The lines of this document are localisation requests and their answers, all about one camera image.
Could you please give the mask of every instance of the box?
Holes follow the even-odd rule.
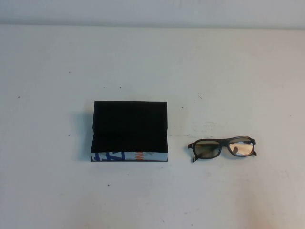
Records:
[[[167,103],[95,101],[91,161],[167,161]]]

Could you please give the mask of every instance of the black velvet lid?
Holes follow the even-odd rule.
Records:
[[[95,101],[92,153],[167,153],[167,103]]]

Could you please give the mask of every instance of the white backdrop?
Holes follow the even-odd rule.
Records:
[[[0,23],[305,28],[304,0],[0,0]]]

